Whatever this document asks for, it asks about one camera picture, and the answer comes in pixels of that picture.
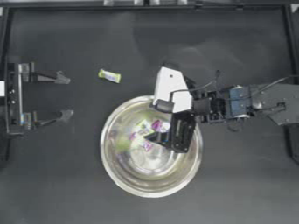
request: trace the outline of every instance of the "stainless steel bowl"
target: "stainless steel bowl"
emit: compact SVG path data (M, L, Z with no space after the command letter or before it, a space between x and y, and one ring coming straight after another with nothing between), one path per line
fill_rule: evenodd
M134 195L167 196L191 182L202 163L202 133L197 126L188 153L175 153L143 135L159 121L170 127L171 116L150 108L152 96L123 103L102 132L100 156L107 173L116 184Z

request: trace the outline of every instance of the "black tabletop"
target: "black tabletop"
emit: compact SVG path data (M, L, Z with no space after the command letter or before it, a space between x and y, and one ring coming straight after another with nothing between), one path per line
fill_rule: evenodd
M281 10L19 11L10 54L71 77L67 86L26 85L26 110L74 109L75 115L14 141L0 171L2 224L298 221L299 167L286 155L283 129L266 118L251 119L239 133L225 124L201 126L199 172L166 198L124 192L99 155L110 113L154 93L166 60L199 84L219 69L223 87L291 73ZM122 83L102 80L100 68L122 73Z

